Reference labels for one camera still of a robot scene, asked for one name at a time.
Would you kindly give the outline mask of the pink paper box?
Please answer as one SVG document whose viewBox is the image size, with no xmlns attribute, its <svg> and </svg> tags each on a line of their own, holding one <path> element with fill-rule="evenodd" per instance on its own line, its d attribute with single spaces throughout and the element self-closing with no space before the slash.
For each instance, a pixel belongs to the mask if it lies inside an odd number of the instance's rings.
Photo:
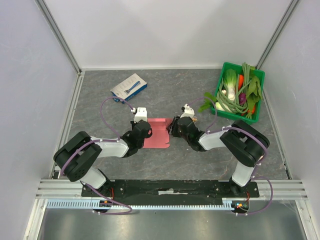
<svg viewBox="0 0 320 240">
<path fill-rule="evenodd" d="M 148 118 L 152 129 L 152 136 L 144 140 L 144 149 L 167 149 L 170 146 L 170 135 L 167 127 L 172 118 Z"/>
</svg>

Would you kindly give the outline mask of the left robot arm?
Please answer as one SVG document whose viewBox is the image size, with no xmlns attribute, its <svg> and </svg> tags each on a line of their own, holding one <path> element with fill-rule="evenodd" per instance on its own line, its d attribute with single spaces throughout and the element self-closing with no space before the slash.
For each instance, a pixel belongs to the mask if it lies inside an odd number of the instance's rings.
<svg viewBox="0 0 320 240">
<path fill-rule="evenodd" d="M 106 157 L 128 158 L 143 148 L 145 139 L 153 134 L 151 125 L 144 120 L 133 122 L 131 126 L 120 139 L 96 138 L 85 131 L 78 132 L 53 156 L 60 174 L 70 182 L 81 181 L 91 186 L 99 197 L 106 196 L 110 181 L 101 170 L 93 167 L 94 162 Z"/>
</svg>

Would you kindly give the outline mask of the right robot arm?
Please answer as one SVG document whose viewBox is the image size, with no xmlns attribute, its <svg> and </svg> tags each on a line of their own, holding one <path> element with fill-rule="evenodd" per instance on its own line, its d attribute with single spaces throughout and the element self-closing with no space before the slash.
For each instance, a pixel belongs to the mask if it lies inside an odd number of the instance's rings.
<svg viewBox="0 0 320 240">
<path fill-rule="evenodd" d="M 256 165 L 261 163 L 270 146 L 266 136 L 243 120 L 236 120 L 220 131 L 205 132 L 199 130 L 190 117 L 178 116 L 166 129 L 171 136 L 184 139 L 196 152 L 227 148 L 238 161 L 229 184 L 229 191 L 235 197 L 247 191 Z"/>
</svg>

